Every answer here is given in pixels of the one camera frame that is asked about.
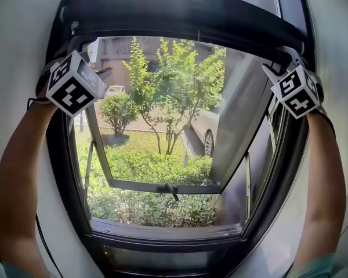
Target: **car wheel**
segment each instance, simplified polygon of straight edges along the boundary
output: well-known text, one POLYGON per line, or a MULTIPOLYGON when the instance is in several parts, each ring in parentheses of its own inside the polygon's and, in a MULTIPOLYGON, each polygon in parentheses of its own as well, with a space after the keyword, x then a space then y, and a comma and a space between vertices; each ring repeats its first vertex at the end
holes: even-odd
POLYGON ((205 151, 205 155, 208 155, 211 157, 213 156, 214 138, 213 138, 213 134, 211 133, 211 131, 208 131, 205 135, 204 151, 205 151))

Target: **bush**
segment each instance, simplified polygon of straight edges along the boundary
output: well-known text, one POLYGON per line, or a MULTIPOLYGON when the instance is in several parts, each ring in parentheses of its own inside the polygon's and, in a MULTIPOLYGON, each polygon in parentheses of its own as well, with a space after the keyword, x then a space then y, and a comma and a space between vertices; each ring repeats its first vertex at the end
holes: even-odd
MULTIPOLYGON (((207 184, 211 158, 188 159, 188 166, 170 155, 145 151, 126 151, 107 147, 106 154, 114 178, 149 183, 207 184)), ((88 147, 78 147, 81 174, 84 176, 88 147)), ((178 195, 127 191, 110 188, 97 155, 93 153, 88 204, 94 217, 126 224, 163 227, 214 225, 218 195, 178 195)))
POLYGON ((121 180, 175 184, 208 185, 211 158, 195 156, 188 158, 184 166, 183 157, 174 157, 145 150, 114 150, 105 147, 111 172, 121 180))
POLYGON ((99 114, 108 123, 115 136, 122 134, 125 127, 138 117, 138 110, 129 95, 118 93, 102 100, 99 114))

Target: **garden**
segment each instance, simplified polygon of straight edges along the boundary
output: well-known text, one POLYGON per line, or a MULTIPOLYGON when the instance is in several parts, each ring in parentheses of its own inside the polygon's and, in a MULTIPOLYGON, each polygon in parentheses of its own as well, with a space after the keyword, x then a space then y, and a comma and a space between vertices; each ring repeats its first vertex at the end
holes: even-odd
MULTIPOLYGON (((130 73, 133 93, 118 93, 101 101, 98 114, 110 129, 100 128, 104 150, 115 180, 153 184, 209 185, 212 159, 188 156, 181 135, 198 110, 219 105, 223 87, 225 49, 197 61, 192 41, 168 42, 157 50, 159 69, 148 72, 148 61, 136 38, 132 41, 130 73), (152 110, 159 115, 152 115, 152 110), (150 131, 126 130, 141 118, 150 131), (156 127, 164 123, 166 132, 156 127)), ((75 126, 81 176, 85 177, 89 129, 75 126)), ((129 191, 109 187, 96 152, 92 157, 88 205, 93 217, 126 224, 164 227, 214 225, 218 195, 178 195, 129 191)))

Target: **car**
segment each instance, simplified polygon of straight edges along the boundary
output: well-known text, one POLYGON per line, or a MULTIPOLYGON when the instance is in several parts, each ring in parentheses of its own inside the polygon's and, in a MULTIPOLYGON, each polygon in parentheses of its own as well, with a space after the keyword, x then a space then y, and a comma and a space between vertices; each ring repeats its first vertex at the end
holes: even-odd
POLYGON ((191 127, 204 145, 205 155, 213 156, 216 132, 219 122, 219 107, 210 110, 200 109, 198 116, 192 118, 191 127))
POLYGON ((106 98, 110 96, 114 96, 118 93, 124 93, 125 92, 125 86, 110 86, 108 90, 106 91, 106 94, 104 95, 106 98))

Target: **building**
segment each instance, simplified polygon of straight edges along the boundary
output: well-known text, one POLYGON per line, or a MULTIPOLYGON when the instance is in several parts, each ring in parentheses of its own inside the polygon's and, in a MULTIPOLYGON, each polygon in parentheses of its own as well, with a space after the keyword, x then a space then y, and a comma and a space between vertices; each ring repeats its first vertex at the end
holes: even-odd
MULTIPOLYGON (((100 38, 95 62, 96 70, 111 67, 113 69, 113 74, 108 79, 108 84, 125 86, 127 93, 132 91, 132 87, 130 84, 129 70, 122 61, 128 62, 130 60, 132 39, 132 36, 100 38)), ((169 48, 171 46, 171 42, 175 40, 172 38, 164 39, 169 41, 169 48)), ((156 51, 158 48, 160 48, 160 37, 137 36, 137 41, 140 43, 143 53, 146 59, 149 61, 148 71, 154 72, 158 68, 156 51)), ((213 53, 213 47, 214 45, 212 44, 196 42, 195 49, 198 53, 196 60, 200 62, 207 58, 213 53)))

